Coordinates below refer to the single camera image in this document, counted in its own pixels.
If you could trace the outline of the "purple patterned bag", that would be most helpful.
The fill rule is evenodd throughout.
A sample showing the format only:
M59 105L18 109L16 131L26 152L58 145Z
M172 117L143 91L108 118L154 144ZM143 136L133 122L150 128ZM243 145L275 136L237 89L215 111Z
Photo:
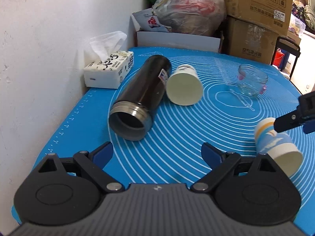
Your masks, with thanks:
M304 4L303 3L293 0L293 3L292 3L292 14L296 18L301 20L304 24L306 24L305 12L304 12Z

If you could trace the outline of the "white open cardboard box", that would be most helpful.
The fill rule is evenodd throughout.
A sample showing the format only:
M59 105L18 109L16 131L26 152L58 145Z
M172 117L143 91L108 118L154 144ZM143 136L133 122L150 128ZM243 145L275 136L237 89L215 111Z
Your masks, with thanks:
M157 16L153 14L152 9L134 12L131 15L131 19L136 30L137 46L221 52L222 35L219 35L217 38L168 32L166 26L160 24Z

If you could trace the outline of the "brown cardboard box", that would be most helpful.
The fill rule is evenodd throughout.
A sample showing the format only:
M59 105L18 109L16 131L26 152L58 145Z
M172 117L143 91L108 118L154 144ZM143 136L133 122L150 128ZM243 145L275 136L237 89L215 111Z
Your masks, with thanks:
M293 0L224 0L227 14L286 36Z
M225 51L231 56L269 65L278 36L260 26L228 17Z

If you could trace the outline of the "white paper cup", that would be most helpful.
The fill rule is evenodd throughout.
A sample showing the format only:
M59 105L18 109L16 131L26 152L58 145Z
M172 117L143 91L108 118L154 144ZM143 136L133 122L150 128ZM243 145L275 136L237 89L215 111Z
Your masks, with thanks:
M167 81L166 94L176 105L189 106L198 103L203 96L203 84L195 68L189 64L179 65Z

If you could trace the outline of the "tissue pack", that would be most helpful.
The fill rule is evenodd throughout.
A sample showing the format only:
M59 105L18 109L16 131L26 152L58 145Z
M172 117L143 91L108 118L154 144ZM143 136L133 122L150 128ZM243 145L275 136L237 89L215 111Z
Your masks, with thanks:
M127 34L114 31L90 39L90 46L98 60L89 63L83 72L87 87L118 89L134 66L131 51L121 50Z

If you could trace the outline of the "blue silicone baking mat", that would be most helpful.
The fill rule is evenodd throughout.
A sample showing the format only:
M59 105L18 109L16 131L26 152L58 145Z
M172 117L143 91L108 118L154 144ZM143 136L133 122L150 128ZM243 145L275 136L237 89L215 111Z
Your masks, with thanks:
M164 99L152 128L140 141L117 136L108 115L120 89L90 89L56 130L38 156L72 156L110 141L114 155L105 172L128 188L111 195L81 223L65 228L25 224L14 235L314 235L314 135L301 128L289 132L303 153L292 176L302 205L293 223L257 229L239 224L220 213L206 195L188 190L210 172L201 158L208 142L222 151L255 155L254 129L266 117L294 110L299 93L273 67L256 63L267 73L267 90L256 98L240 93L238 67L244 60L211 52L159 47L133 49L133 77L151 55L167 57L174 68L192 65L203 84L203 97L195 105L181 107Z

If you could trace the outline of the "small glass jar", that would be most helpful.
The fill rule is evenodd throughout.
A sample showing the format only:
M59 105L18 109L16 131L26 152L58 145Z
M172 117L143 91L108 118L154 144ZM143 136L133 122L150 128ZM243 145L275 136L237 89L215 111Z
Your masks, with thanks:
M242 64L238 67L238 88L246 96L255 97L266 91L268 75L257 67Z

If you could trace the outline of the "lower brown cardboard box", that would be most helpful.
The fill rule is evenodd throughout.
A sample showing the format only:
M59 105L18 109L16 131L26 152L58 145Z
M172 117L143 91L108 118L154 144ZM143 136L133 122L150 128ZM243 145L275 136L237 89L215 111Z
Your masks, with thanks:
M260 26L228 17L225 51L231 56L269 65L278 36Z

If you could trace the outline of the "white chest freezer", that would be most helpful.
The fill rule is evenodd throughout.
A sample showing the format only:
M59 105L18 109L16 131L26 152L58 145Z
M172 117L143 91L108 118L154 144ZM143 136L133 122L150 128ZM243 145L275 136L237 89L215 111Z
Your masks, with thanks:
M307 94L314 90L314 34L305 31L300 38L301 55L297 60L291 82L302 94Z

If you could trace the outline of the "blue patterned paper cup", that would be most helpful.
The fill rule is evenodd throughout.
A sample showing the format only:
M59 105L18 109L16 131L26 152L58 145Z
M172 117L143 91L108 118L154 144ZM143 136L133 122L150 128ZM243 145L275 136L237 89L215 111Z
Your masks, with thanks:
M286 133L277 133L274 130L275 118L269 117L261 120L255 127L254 138L256 153L268 154L283 172L291 177L303 161L303 155Z

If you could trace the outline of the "black steel thermos flask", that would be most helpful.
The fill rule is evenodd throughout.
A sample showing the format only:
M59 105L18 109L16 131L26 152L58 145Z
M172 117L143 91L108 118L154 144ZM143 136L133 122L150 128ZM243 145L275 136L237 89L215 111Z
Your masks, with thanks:
M171 70L165 56L146 59L110 108L108 123L118 136L129 141L144 138L153 126Z

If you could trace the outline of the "red plastic bucket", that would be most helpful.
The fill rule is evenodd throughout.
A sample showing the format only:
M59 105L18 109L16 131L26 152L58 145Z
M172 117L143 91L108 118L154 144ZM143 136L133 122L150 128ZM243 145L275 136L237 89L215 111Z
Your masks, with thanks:
M280 68L283 58L284 58L284 53L282 52L280 48L278 48L272 62L273 65Z

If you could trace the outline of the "clear plastic bag with red contents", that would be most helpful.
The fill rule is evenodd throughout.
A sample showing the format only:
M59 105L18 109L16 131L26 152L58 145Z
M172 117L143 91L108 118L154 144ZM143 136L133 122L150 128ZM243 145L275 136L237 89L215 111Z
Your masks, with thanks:
M153 13L171 32L212 36L226 18L224 0L157 0Z

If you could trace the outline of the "black metal chair frame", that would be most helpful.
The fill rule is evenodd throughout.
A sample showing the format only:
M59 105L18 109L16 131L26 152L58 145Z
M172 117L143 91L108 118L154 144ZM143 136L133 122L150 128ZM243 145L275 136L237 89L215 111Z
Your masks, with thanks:
M278 48L280 48L282 50L282 52L284 53L284 58L282 60L280 68L276 67L272 63L274 56L275 56L275 53L276 53ZM287 67L287 63L288 63L288 59L289 59L290 55L292 55L295 58L295 60L294 60L293 64L291 65L290 72L285 73L284 70ZM297 60L298 60L300 55L301 55L301 49L300 49L298 44L296 44L293 40L291 40L288 37L278 36L277 40L275 42L275 48L274 48L274 52L273 52L273 56L272 56L272 60L271 60L270 65L275 66L287 79L291 80L291 78L293 76L294 69L296 67Z

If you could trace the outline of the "upper brown cardboard box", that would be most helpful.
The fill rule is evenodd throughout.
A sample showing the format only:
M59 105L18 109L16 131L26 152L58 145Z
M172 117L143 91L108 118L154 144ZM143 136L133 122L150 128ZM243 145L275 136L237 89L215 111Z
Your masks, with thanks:
M293 0L224 0L227 14L286 36Z

